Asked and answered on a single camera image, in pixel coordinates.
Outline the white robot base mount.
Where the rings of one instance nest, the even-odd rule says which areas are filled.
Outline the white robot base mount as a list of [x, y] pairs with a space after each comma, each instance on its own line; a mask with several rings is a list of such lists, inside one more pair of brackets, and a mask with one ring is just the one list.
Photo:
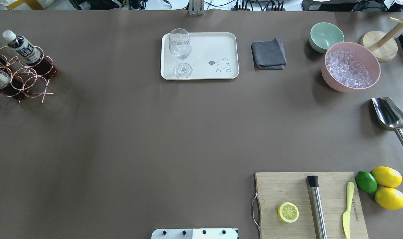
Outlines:
[[238, 229], [234, 228], [181, 228], [156, 229], [152, 239], [238, 239]]

